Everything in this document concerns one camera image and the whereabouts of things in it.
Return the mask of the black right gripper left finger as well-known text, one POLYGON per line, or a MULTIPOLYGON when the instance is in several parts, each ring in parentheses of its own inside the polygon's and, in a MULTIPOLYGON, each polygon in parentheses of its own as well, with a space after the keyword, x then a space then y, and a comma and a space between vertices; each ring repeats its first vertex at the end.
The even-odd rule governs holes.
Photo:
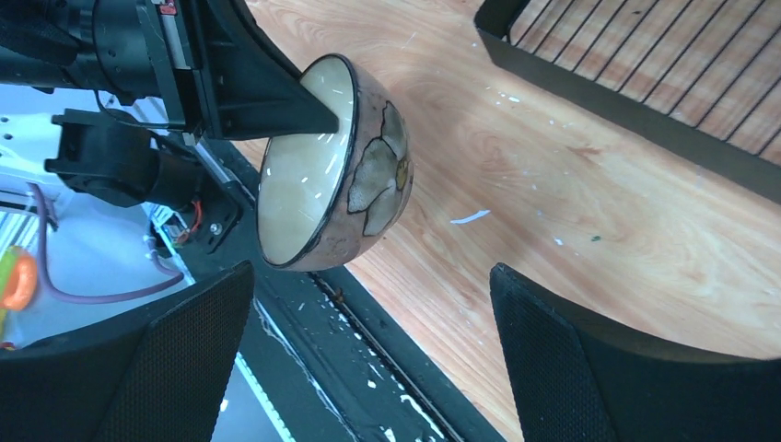
POLYGON ((1 354, 5 441, 207 441, 254 290, 243 261, 179 292, 1 354))

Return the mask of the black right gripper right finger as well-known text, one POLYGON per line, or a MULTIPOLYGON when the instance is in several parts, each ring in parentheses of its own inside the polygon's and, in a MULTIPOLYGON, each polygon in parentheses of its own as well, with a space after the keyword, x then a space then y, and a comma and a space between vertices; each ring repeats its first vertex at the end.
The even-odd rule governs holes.
POLYGON ((499 263, 490 297, 528 441, 776 441, 780 363, 628 327, 499 263))

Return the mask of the black wire dish rack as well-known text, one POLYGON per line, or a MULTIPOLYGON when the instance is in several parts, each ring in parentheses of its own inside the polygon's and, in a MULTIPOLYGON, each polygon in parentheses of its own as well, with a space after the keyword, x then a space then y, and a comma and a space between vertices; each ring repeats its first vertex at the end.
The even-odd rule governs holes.
POLYGON ((486 1, 493 63, 740 186, 780 199, 776 1, 486 1))

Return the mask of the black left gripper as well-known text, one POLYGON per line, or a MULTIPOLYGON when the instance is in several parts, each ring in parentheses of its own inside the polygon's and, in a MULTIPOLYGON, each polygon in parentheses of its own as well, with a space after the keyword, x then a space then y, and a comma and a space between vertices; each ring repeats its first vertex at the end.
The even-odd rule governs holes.
POLYGON ((339 129, 243 1, 63 1, 61 28, 80 45, 75 88, 162 100, 164 122, 145 129, 229 141, 339 129))

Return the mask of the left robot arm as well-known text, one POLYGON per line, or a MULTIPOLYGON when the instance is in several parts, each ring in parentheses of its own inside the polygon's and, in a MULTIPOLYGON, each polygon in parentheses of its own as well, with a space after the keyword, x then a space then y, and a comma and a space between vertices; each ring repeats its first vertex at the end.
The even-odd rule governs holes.
POLYGON ((1 80, 52 93, 113 95, 118 107, 67 109, 47 172, 120 207, 192 214, 179 242, 213 253, 242 211, 206 175, 203 138, 331 134, 337 116, 243 1, 5 1, 1 80))

